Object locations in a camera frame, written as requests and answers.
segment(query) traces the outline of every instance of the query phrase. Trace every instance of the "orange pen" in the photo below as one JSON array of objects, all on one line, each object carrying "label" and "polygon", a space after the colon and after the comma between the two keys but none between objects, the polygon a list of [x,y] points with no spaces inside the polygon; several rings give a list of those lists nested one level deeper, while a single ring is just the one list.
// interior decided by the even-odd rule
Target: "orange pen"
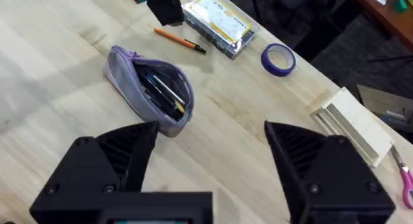
[{"label": "orange pen", "polygon": [[207,52],[206,50],[202,49],[201,46],[199,46],[199,45],[197,45],[197,44],[195,44],[195,43],[193,43],[193,42],[190,42],[190,41],[188,41],[188,40],[186,40],[186,39],[181,39],[181,38],[179,38],[179,37],[173,36],[172,34],[166,33],[165,31],[163,31],[163,30],[161,30],[161,29],[154,28],[154,31],[155,31],[157,34],[159,34],[159,35],[161,35],[161,36],[163,36],[163,37],[169,38],[169,39],[175,41],[176,43],[180,43],[180,44],[182,44],[182,45],[184,45],[184,46],[186,46],[186,47],[192,48],[192,49],[194,49],[194,50],[196,50],[196,51],[198,51],[198,52],[201,52],[201,53],[203,53],[203,54],[205,54],[205,53]]}]

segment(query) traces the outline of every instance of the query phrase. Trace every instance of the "black 3d printed part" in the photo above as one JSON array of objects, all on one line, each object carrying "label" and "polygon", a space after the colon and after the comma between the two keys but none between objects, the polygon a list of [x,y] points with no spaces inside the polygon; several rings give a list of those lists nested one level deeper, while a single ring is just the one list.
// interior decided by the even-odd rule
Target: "black 3d printed part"
[{"label": "black 3d printed part", "polygon": [[158,122],[75,140],[30,213],[38,224],[114,220],[211,224],[211,192],[140,192]]},{"label": "black 3d printed part", "polygon": [[265,122],[291,224],[386,223],[395,206],[344,136]]},{"label": "black 3d printed part", "polygon": [[148,0],[147,4],[163,26],[182,25],[184,15],[181,0]]}]

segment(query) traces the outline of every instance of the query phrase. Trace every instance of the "pink scissors handle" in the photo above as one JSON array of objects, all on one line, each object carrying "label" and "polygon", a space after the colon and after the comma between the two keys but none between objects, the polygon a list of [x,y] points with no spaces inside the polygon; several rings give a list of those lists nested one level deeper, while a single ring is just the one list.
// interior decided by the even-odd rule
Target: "pink scissors handle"
[{"label": "pink scissors handle", "polygon": [[413,176],[407,167],[400,169],[401,177],[403,178],[403,202],[406,207],[413,209]]}]

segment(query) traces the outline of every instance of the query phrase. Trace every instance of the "wooden tabletop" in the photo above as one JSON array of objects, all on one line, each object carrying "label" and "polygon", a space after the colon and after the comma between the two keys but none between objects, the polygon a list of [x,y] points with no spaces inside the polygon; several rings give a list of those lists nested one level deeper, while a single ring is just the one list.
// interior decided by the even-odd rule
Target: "wooden tabletop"
[{"label": "wooden tabletop", "polygon": [[356,1],[413,52],[413,8],[407,0],[407,10],[401,14],[393,8],[397,0],[387,0],[386,5],[381,5],[375,0]]},{"label": "wooden tabletop", "polygon": [[[0,10],[0,221],[34,222],[28,208],[75,138],[142,122],[102,73],[117,44],[179,66],[196,96],[184,131],[158,136],[143,190],[213,191],[216,223],[288,223],[264,120],[321,132],[307,105],[339,88],[299,56],[288,77],[264,71],[261,51],[280,43],[272,34],[262,28],[230,60],[188,25],[161,27],[133,0],[0,0]],[[412,145],[387,130],[413,166]],[[394,160],[387,156],[374,173],[398,205],[390,223],[411,221]]]}]

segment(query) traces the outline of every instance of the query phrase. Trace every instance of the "scissors blade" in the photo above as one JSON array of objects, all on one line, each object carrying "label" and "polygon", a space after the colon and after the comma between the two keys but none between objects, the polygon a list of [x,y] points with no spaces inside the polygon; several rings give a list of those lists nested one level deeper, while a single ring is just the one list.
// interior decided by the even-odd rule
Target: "scissors blade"
[{"label": "scissors blade", "polygon": [[401,167],[403,164],[403,160],[401,159],[399,152],[396,150],[394,146],[390,150],[392,151],[393,157],[398,163],[399,167]]}]

